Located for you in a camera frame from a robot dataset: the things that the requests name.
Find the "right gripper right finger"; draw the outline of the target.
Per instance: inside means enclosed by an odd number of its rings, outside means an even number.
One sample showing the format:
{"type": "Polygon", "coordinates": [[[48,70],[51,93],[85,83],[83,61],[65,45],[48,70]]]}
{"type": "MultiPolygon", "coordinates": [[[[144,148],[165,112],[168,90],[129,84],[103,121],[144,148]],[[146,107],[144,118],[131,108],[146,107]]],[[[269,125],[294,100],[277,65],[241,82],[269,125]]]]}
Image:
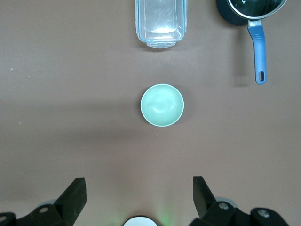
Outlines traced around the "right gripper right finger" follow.
{"type": "Polygon", "coordinates": [[[227,201],[218,201],[202,176],[193,177],[193,201],[198,213],[191,226],[286,226],[274,210],[254,208],[246,214],[227,201]]]}

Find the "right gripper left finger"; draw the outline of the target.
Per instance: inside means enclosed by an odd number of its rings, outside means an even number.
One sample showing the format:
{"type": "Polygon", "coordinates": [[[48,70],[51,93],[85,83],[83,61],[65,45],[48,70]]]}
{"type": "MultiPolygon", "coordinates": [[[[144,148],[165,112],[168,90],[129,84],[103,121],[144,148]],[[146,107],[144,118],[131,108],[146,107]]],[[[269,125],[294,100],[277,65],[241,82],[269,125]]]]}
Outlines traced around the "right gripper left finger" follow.
{"type": "Polygon", "coordinates": [[[76,178],[54,203],[38,206],[28,215],[16,218],[13,212],[2,212],[2,226],[72,226],[87,202],[86,181],[76,178]]]}

